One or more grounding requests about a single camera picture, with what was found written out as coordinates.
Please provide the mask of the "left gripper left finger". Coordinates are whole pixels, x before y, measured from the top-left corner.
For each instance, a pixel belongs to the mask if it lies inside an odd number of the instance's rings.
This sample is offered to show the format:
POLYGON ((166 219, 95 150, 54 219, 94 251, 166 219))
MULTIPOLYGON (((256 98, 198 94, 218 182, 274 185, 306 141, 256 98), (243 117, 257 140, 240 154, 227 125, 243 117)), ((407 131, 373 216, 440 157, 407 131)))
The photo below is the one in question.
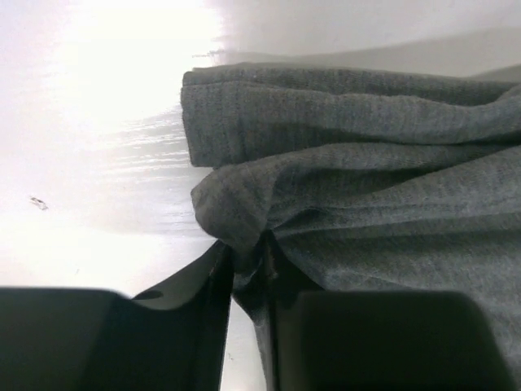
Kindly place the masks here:
POLYGON ((3 288, 4 390, 217 390, 233 284, 230 249, 133 298, 94 289, 3 288))

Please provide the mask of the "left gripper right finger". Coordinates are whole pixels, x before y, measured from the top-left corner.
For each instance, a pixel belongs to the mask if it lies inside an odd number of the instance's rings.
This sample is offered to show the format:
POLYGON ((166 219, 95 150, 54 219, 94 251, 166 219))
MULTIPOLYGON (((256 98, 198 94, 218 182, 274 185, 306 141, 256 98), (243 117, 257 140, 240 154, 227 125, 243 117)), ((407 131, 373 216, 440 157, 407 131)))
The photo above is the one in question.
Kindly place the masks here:
POLYGON ((459 292, 327 291, 261 241, 270 390, 511 390, 482 310, 459 292))

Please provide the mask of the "grey shorts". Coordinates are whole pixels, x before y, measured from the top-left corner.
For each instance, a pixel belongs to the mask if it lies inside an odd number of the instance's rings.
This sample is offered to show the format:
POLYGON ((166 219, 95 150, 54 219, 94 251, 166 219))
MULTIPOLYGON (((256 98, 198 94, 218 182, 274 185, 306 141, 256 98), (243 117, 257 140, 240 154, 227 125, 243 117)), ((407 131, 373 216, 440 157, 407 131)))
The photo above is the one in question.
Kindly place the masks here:
POLYGON ((195 217, 237 254, 234 298, 262 332, 252 250, 272 231, 328 290, 453 289, 480 303, 520 376, 520 86, 236 64, 182 81, 195 217))

